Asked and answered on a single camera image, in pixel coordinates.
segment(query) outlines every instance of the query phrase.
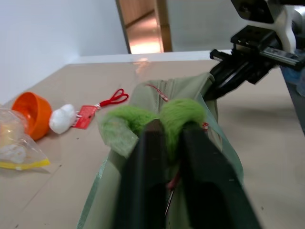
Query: orange bowl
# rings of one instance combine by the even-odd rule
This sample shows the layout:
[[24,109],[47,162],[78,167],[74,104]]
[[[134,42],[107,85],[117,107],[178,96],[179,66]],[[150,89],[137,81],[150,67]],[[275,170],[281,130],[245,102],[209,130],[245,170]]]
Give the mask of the orange bowl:
[[33,92],[21,94],[13,104],[12,110],[19,111],[28,121],[27,134],[33,140],[45,136],[49,130],[52,109],[48,101]]

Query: doorway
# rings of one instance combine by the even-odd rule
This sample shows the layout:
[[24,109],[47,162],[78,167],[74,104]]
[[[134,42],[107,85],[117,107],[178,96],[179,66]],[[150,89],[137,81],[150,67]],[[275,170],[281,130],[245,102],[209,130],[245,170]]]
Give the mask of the doorway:
[[131,54],[171,52],[163,0],[116,0],[126,45]]

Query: green felt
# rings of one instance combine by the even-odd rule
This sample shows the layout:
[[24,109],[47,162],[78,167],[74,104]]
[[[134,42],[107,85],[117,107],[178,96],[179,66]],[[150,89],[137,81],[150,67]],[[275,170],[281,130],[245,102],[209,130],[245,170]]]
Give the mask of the green felt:
[[121,106],[108,113],[127,121],[128,127],[137,135],[145,125],[153,119],[159,118],[164,126],[168,159],[175,161],[175,150],[179,140],[179,133],[187,122],[196,122],[201,125],[205,119],[203,107],[192,99],[176,99],[165,103],[159,115],[135,106]]

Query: clear plastic bag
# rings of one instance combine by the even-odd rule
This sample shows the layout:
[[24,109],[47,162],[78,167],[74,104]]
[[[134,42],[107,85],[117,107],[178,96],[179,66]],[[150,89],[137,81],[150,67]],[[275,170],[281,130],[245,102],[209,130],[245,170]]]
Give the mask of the clear plastic bag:
[[0,167],[24,170],[50,164],[34,140],[25,134],[27,128],[22,114],[0,108]]
[[106,115],[101,118],[100,133],[104,143],[121,156],[128,157],[138,141],[138,136],[128,127],[127,121]]

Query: table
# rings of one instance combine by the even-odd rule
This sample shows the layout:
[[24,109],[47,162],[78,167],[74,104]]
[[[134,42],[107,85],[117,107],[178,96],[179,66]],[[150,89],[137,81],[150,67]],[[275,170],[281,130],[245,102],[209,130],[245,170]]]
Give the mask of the table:
[[[53,109],[131,94],[143,81],[198,75],[214,61],[70,64],[30,89]],[[107,113],[113,107],[101,109]],[[219,100],[219,122],[244,166],[244,183],[267,229],[303,228],[305,143],[283,77],[273,70],[258,85],[243,84]],[[0,169],[1,229],[75,229],[96,173],[109,152],[95,121],[86,130],[49,132],[38,145],[51,165]]]

